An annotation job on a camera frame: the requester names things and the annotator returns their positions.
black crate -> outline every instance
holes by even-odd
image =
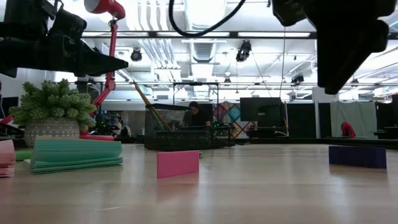
[[[154,114],[152,108],[161,115],[171,131]],[[220,128],[186,127],[186,112],[189,107],[176,105],[147,105],[145,117],[145,147],[159,151],[182,151],[197,149],[216,149],[233,146],[233,138],[228,127],[224,133],[217,136]]]

wooden stick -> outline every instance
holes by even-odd
[[[134,87],[138,91],[138,94],[141,96],[142,100],[144,100],[145,105],[150,105],[150,101],[148,100],[146,95],[142,92],[142,90],[139,88],[139,86],[136,83],[136,81],[133,80],[130,84],[134,85]],[[148,109],[152,111],[154,116],[158,119],[158,121],[160,121],[166,127],[166,129],[168,131],[173,131],[170,128],[170,126],[167,124],[167,122],[163,119],[162,115],[160,115],[160,113],[153,106],[148,107]]]

teal paper stack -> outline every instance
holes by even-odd
[[[123,163],[118,141],[37,138],[30,160],[33,174],[116,166]]]

potted plant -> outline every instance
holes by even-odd
[[[69,89],[68,80],[44,81],[42,89],[23,84],[21,106],[10,108],[14,124],[25,126],[25,142],[33,147],[36,136],[79,138],[81,131],[95,125],[90,113],[96,110],[87,93]]]

white curtain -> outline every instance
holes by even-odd
[[[330,103],[332,137],[341,137],[341,124],[352,125],[357,138],[377,139],[376,107],[373,102],[332,102]]]

